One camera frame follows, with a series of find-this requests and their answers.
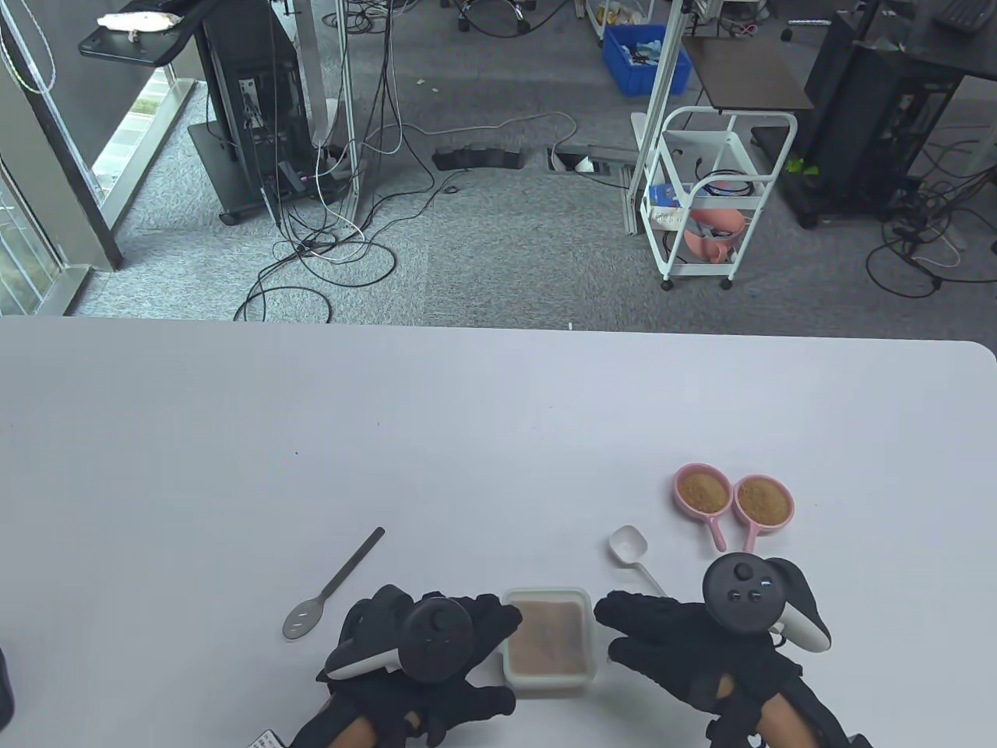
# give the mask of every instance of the pink bowl handle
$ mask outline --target pink bowl handle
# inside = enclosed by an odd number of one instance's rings
[[[760,529],[757,522],[748,524],[748,539],[745,541],[746,554],[753,554],[755,552],[755,541],[758,539],[758,530]]]
[[[717,551],[725,554],[727,552],[727,541],[724,540],[724,534],[720,532],[720,523],[717,522],[717,518],[711,517],[706,521],[706,524],[710,528],[710,534],[713,536],[713,543],[717,546]]]

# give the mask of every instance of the green object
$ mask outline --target green object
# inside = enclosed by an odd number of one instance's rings
[[[789,174],[802,174],[804,177],[816,177],[821,173],[817,167],[808,167],[803,159],[786,159],[786,171]]]

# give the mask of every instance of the black computer case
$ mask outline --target black computer case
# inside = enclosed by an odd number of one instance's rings
[[[900,52],[854,50],[807,165],[818,168],[824,190],[885,209],[961,80]]]
[[[315,150],[309,137],[297,53],[268,0],[227,0],[204,21],[211,65],[253,193],[267,201],[289,189],[278,163],[309,174]]]

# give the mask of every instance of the white cart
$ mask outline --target white cart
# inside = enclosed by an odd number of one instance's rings
[[[717,131],[673,130],[669,126],[677,117],[688,117],[692,113],[712,113],[718,118],[727,118],[727,129]],[[755,162],[749,156],[741,142],[741,137],[734,132],[734,126],[739,118],[774,118],[789,126],[786,141],[773,165],[771,172],[763,174],[758,171]],[[644,138],[646,116],[634,113],[631,116],[634,136],[637,144],[642,145]],[[797,118],[788,112],[738,112],[718,113],[712,107],[680,107],[669,114],[662,124],[657,142],[654,144],[651,158],[644,164],[645,187],[638,204],[645,233],[651,244],[651,252],[661,271],[663,290],[673,287],[673,275],[722,275],[720,287],[728,289],[733,285],[734,275],[741,265],[741,260],[748,250],[752,235],[762,216],[765,204],[769,200],[776,178],[782,172],[790,145],[797,134]],[[736,175],[719,174],[708,176],[710,172],[728,170]],[[707,185],[715,183],[734,183],[738,186],[751,185],[752,194],[734,195],[709,194]],[[675,190],[675,200],[678,202],[677,220],[673,216],[670,224],[677,223],[676,230],[662,230],[651,218],[650,191],[652,185],[672,185]],[[734,209],[740,211],[747,222],[743,235],[727,262],[713,263],[699,260],[687,253],[682,261],[676,264],[685,238],[686,225],[690,213],[694,209]]]

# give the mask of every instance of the pink bowl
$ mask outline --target pink bowl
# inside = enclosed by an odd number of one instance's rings
[[[696,475],[698,473],[713,476],[720,481],[721,486],[727,489],[727,504],[725,504],[724,508],[719,512],[714,512],[711,515],[706,512],[695,510],[686,504],[685,500],[683,500],[682,496],[679,494],[679,484],[689,476]],[[731,482],[727,479],[727,476],[714,468],[712,465],[703,465],[702,463],[684,465],[679,468],[678,472],[675,474],[675,478],[672,479],[672,498],[675,500],[675,506],[677,506],[686,515],[691,517],[693,520],[706,523],[706,526],[710,529],[710,534],[713,536],[713,542],[717,546],[717,551],[724,553],[727,550],[727,541],[724,540],[724,534],[720,532],[720,524],[718,520],[721,515],[731,508],[731,503],[734,501],[734,494],[731,492]]]
[[[790,515],[786,517],[784,522],[780,522],[778,525],[760,525],[748,517],[748,515],[745,514],[745,511],[741,509],[741,503],[738,501],[741,487],[744,486],[746,482],[753,480],[769,481],[770,483],[775,484],[776,488],[783,492],[783,495],[790,503]],[[738,516],[741,522],[748,526],[748,539],[745,541],[746,554],[751,554],[755,551],[755,540],[758,538],[759,533],[774,533],[776,530],[784,528],[793,521],[793,517],[795,517],[797,513],[797,504],[793,501],[793,494],[790,493],[788,488],[771,476],[745,476],[734,485],[734,490],[731,492],[731,498],[734,500],[734,514]]]

